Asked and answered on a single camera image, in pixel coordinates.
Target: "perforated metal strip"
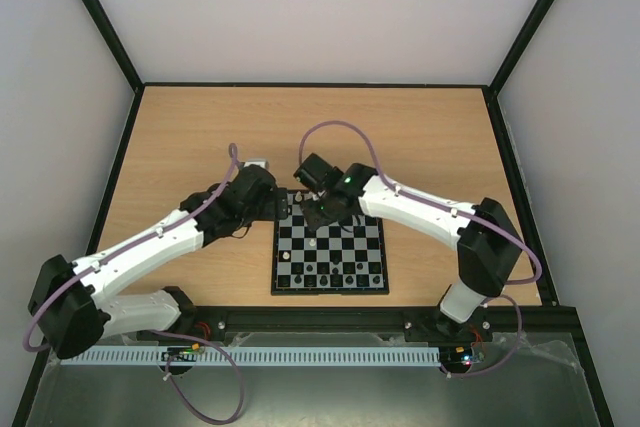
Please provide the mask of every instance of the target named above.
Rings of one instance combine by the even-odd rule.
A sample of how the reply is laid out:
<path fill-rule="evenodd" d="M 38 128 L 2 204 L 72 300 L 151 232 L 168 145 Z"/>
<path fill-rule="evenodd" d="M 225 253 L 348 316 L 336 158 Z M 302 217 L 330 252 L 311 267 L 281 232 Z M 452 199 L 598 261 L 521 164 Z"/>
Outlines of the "perforated metal strip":
<path fill-rule="evenodd" d="M 96 346 L 63 365 L 158 365 L 164 364 L 167 347 Z M 438 367 L 437 348 L 429 347 L 233 347 L 226 349 L 240 366 L 348 366 Z M 227 360 L 207 348 L 203 354 L 182 356 L 183 365 L 220 366 Z"/>

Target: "robotic arm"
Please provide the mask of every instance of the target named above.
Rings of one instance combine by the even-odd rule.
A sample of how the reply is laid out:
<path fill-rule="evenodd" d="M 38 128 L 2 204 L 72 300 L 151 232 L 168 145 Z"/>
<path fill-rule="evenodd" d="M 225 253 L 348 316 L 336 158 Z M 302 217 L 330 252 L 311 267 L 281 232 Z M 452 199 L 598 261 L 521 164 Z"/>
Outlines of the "robotic arm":
<path fill-rule="evenodd" d="M 482 217 L 517 237 L 515 227 L 495 200 L 485 198 L 479 205 L 456 202 L 392 182 L 394 191 L 372 167 L 352 164 L 342 172 L 316 154 L 307 157 L 294 176 L 315 194 L 301 204 L 312 231 L 354 214 L 366 214 L 404 224 L 458 252 L 460 280 L 449 287 L 439 303 L 444 318 L 436 327 L 442 333 L 449 334 L 466 322 L 486 298 L 500 295 L 520 255 L 520 249 L 505 238 L 458 215 L 466 212 Z M 400 190 L 413 195 L 399 195 Z M 429 205 L 433 203 L 445 205 L 450 212 Z"/>
<path fill-rule="evenodd" d="M 188 217 L 219 184 L 191 194 L 160 222 L 114 247 L 73 262 L 61 255 L 46 261 L 29 301 L 32 315 L 66 281 L 93 269 L 38 321 L 58 357 L 74 357 L 101 338 L 119 333 L 149 329 L 185 333 L 195 308 L 177 287 L 146 295 L 118 294 L 170 260 L 249 228 L 256 220 L 286 218 L 286 189 L 276 186 L 266 167 L 266 161 L 246 162 L 221 194 L 193 218 Z"/>

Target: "transparent plastic sheet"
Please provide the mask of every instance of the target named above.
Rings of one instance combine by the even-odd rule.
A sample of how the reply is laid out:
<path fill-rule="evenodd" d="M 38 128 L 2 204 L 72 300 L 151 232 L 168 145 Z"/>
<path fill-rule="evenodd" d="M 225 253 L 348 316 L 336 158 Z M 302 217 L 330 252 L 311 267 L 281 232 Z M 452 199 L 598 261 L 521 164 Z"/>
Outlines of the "transparent plastic sheet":
<path fill-rule="evenodd" d="M 515 334 L 495 334 L 487 364 Z M 103 344 L 138 343 L 128 336 Z M 234 425 L 266 427 L 518 425 L 597 426 L 569 334 L 529 334 L 502 368 L 475 379 L 449 379 L 436 368 L 344 367 L 244 369 L 248 403 Z M 417 346 L 402 336 L 372 334 L 239 334 L 242 346 Z M 180 377 L 205 413 L 223 416 L 237 401 L 226 367 L 193 368 Z M 50 359 L 29 426 L 199 426 L 155 367 L 62 366 Z"/>

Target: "wooden table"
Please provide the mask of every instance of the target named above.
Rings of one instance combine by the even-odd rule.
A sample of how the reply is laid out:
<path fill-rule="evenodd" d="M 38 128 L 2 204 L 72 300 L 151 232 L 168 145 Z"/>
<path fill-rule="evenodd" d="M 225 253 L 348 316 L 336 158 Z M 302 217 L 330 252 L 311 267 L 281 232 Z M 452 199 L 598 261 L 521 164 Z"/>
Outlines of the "wooden table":
<path fill-rule="evenodd" d="M 219 181 L 227 145 L 241 159 L 266 157 L 281 186 L 293 178 L 300 137 L 318 122 L 342 119 L 363 129 L 394 179 L 442 197 L 492 197 L 516 214 L 479 89 L 147 87 L 128 145 L 100 247 L 137 233 L 190 193 Z M 331 164 L 371 164 L 353 132 L 328 127 L 306 153 Z M 402 225 L 385 222 L 389 295 L 272 296 L 273 224 L 256 223 L 243 240 L 222 239 L 166 264 L 127 292 L 178 285 L 197 305 L 435 305 L 457 279 L 456 253 Z M 512 278 L 531 276 L 521 256 Z M 535 284 L 507 289 L 519 303 L 539 305 Z"/>

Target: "gray wall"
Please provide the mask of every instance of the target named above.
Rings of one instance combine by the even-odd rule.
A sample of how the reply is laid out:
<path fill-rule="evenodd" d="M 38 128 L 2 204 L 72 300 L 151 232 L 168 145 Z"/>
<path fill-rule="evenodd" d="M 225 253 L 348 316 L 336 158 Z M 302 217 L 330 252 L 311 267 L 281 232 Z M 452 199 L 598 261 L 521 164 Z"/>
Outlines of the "gray wall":
<path fill-rule="evenodd" d="M 535 0 L 102 2 L 146 81 L 487 83 Z"/>
<path fill-rule="evenodd" d="M 640 0 L 557 0 L 501 95 L 563 303 L 640 418 Z"/>
<path fill-rule="evenodd" d="M 42 262 L 86 248 L 132 93 L 80 0 L 0 0 L 0 425 Z"/>

